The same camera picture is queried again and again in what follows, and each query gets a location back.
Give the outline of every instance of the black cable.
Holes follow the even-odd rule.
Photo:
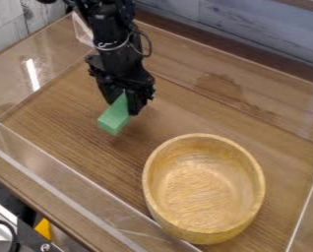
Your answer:
[[[8,252],[17,252],[17,235],[15,228],[3,220],[0,220],[0,224],[8,227],[11,233],[12,233],[12,241],[11,241],[11,247]]]

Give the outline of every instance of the green block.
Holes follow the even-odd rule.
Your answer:
[[[99,117],[99,127],[116,135],[120,129],[127,125],[130,121],[130,114],[127,108],[127,97],[123,93],[111,107],[106,110],[104,114]]]

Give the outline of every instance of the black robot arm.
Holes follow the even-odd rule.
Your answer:
[[[54,0],[39,0],[51,3]],[[142,65],[143,57],[151,54],[151,42],[134,23],[132,0],[64,0],[75,6],[94,33],[99,53],[86,59],[90,74],[96,78],[99,89],[112,104],[126,93],[130,115],[136,115],[155,96],[155,81]],[[143,54],[140,38],[149,41]]]

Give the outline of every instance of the bowl rim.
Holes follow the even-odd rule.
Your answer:
[[[193,227],[193,226],[183,227],[183,226],[179,226],[178,224],[175,224],[174,220],[170,218],[167,212],[162,211],[158,208],[158,204],[154,201],[154,198],[151,196],[150,187],[149,187],[149,183],[147,183],[147,178],[149,178],[149,173],[150,173],[150,168],[151,168],[151,162],[154,161],[154,159],[155,159],[157,155],[159,154],[159,152],[167,146],[170,146],[173,143],[178,142],[179,140],[189,139],[189,138],[197,138],[197,137],[218,140],[218,141],[225,142],[226,144],[234,146],[245,154],[245,156],[250,160],[250,162],[253,164],[253,168],[256,170],[257,179],[258,179],[258,182],[260,182],[260,187],[261,187],[260,192],[257,194],[256,201],[254,201],[254,204],[253,204],[253,207],[251,207],[249,213],[239,219],[239,221],[237,221],[235,223],[233,223],[233,224],[230,224],[230,225],[227,225],[226,227],[222,227],[222,228],[213,228],[213,227],[207,228],[207,227],[199,227],[199,226],[198,227]],[[235,229],[235,228],[238,228],[241,226],[245,226],[251,221],[251,219],[256,217],[256,215],[257,215],[257,213],[260,211],[260,208],[261,208],[261,206],[264,204],[264,201],[265,201],[266,180],[265,180],[265,175],[264,175],[262,168],[261,168],[257,160],[254,159],[253,155],[246,151],[246,149],[241,145],[238,145],[234,141],[229,140],[227,138],[213,135],[213,134],[191,133],[191,134],[182,135],[179,137],[175,137],[175,138],[167,140],[151,153],[151,155],[150,155],[150,157],[147,159],[147,162],[145,163],[143,172],[142,172],[142,189],[143,189],[143,195],[145,195],[145,199],[146,199],[146,202],[147,202],[149,206],[153,208],[153,211],[158,214],[158,216],[162,217],[162,219],[169,224],[171,224],[173,226],[175,226],[179,229],[183,229],[185,231],[190,231],[190,232],[194,232],[194,233],[201,233],[201,234],[213,234],[214,233],[214,234],[217,234],[217,233],[229,232],[233,229]]]

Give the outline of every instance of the wooden bowl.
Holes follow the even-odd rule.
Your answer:
[[[207,134],[178,137],[154,151],[142,186],[154,219],[194,244],[219,243],[239,234],[266,191],[253,156],[230,140]]]

